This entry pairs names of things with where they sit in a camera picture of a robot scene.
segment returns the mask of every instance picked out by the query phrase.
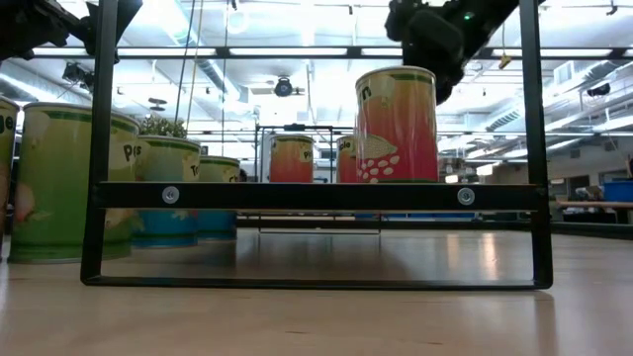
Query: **wooden floor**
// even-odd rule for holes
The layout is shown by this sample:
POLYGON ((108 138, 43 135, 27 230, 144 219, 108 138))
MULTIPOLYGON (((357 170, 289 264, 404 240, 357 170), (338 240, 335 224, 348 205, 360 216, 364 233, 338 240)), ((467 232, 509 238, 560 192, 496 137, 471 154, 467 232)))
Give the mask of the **wooden floor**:
MULTIPOLYGON (((109 275, 526 279, 519 232, 299 234, 138 250, 109 275)), ((5 243, 3 253, 7 253, 5 243)), ((554 237, 546 292, 84 287, 78 266, 0 265, 0 355, 633 355, 633 243, 554 237)))

